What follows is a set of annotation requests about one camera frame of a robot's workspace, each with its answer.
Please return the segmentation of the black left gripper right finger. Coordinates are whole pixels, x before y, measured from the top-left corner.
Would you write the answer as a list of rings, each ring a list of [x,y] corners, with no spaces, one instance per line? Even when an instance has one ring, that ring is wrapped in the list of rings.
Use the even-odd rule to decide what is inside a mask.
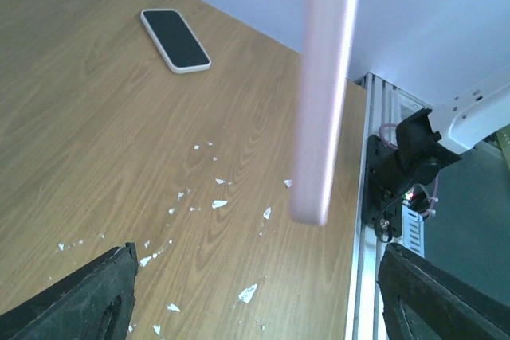
[[[400,244],[387,245],[378,285],[390,339],[509,338],[508,306]]]

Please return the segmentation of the pink phone case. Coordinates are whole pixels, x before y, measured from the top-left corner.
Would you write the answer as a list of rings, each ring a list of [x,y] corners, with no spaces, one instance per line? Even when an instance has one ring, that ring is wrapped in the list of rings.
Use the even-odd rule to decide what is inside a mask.
[[[359,0],[308,0],[300,60],[290,213],[325,225]]]

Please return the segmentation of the black phone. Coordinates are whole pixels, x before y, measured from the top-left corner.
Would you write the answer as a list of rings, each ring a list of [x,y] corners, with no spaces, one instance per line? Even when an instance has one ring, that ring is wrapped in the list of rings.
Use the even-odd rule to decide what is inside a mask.
[[[203,72],[210,68],[208,53],[177,10],[144,9],[140,21],[173,73]]]

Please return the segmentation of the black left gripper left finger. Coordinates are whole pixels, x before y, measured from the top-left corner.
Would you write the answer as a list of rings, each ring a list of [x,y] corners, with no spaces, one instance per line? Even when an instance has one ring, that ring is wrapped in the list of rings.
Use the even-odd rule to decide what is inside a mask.
[[[135,244],[114,247],[1,315],[2,339],[125,339],[135,306]]]

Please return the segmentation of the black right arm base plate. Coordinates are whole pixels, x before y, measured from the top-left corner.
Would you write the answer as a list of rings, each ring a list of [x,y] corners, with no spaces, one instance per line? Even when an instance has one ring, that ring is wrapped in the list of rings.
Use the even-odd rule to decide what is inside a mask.
[[[402,199],[411,187],[410,148],[391,149],[377,135],[367,140],[362,222],[378,234],[402,236]]]

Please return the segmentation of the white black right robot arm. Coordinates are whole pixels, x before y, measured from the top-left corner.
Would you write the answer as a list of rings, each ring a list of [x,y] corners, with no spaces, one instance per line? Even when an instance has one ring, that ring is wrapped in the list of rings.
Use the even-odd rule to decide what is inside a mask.
[[[509,83],[485,83],[423,108],[396,127],[397,148],[368,168],[373,194],[399,197],[430,184],[439,171],[509,125]]]

